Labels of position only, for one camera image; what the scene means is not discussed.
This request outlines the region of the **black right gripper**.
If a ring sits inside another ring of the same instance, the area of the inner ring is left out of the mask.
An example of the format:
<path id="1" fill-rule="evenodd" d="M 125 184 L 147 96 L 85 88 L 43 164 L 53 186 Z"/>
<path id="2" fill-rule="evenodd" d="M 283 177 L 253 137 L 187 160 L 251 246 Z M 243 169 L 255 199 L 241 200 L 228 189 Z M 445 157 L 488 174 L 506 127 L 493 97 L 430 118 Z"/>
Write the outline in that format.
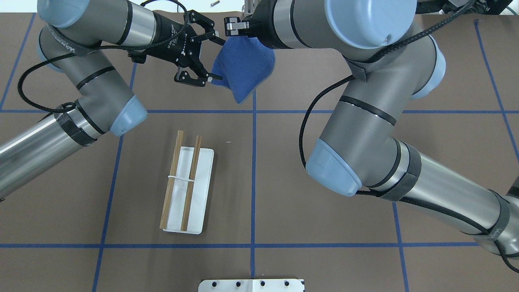
<path id="1" fill-rule="evenodd" d="M 275 4 L 276 0 L 261 0 L 254 13 L 244 19 L 224 18 L 225 35 L 256 38 L 267 48 L 280 48 L 280 39 L 274 28 Z"/>

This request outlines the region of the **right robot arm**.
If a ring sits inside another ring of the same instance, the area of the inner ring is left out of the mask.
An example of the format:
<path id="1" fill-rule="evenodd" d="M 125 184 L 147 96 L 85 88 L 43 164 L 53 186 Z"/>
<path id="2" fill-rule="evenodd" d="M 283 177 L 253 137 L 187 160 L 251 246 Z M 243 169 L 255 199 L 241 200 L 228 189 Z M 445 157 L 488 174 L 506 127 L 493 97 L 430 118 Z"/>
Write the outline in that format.
<path id="1" fill-rule="evenodd" d="M 309 159 L 307 174 L 344 196 L 401 202 L 472 237 L 514 272 L 518 259 L 518 182 L 501 196 L 391 136 L 408 102 L 434 90 L 446 61 L 432 33 L 474 6 L 449 0 L 452 14 L 430 28 L 414 22 L 415 0 L 261 0 L 245 18 L 224 19 L 229 40 L 256 37 L 269 49 L 334 49 L 352 72 Z"/>

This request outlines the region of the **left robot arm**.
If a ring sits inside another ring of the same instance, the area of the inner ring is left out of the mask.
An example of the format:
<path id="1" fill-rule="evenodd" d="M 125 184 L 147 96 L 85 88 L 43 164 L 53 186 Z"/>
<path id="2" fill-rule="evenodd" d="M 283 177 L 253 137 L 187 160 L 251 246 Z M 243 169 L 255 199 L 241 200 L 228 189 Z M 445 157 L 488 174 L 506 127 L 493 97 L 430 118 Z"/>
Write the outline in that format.
<path id="1" fill-rule="evenodd" d="M 174 81 L 204 87 L 222 79 L 200 61 L 202 42 L 224 45 L 215 23 L 197 11 L 183 21 L 129 0 L 39 0 L 46 23 L 39 33 L 41 63 L 18 81 L 18 93 L 32 107 L 47 112 L 35 126 L 1 146 L 1 200 L 107 132 L 117 137 L 143 122 L 148 112 L 104 50 L 128 52 L 132 62 L 148 56 L 178 67 Z M 24 94 L 24 81 L 39 68 L 63 72 L 80 98 L 55 108 L 43 107 Z"/>

